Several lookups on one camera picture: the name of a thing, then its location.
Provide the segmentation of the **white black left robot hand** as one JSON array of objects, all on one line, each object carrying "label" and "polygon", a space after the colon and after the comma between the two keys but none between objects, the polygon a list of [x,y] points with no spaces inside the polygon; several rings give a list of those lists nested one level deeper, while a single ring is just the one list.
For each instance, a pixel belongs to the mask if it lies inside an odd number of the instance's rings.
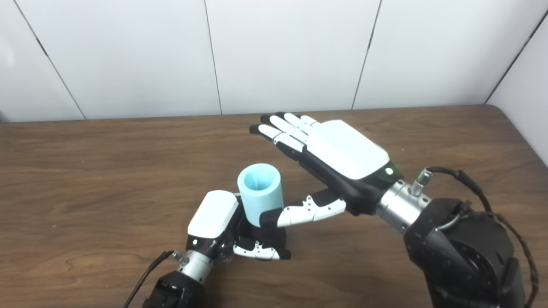
[{"label": "white black left robot hand", "polygon": [[186,251],[212,263],[229,262],[234,255],[261,261],[287,261],[286,231],[248,222],[241,197],[225,190],[208,192],[188,224]]}]

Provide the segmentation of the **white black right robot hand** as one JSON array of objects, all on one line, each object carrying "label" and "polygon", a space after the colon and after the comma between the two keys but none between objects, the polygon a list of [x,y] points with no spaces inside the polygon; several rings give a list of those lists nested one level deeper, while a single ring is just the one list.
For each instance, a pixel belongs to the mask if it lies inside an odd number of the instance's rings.
[{"label": "white black right robot hand", "polygon": [[261,227],[286,227],[351,215],[374,215],[383,195],[403,178],[389,154],[342,120],[319,122],[292,113],[262,115],[251,134],[262,135],[326,185],[259,216]]}]

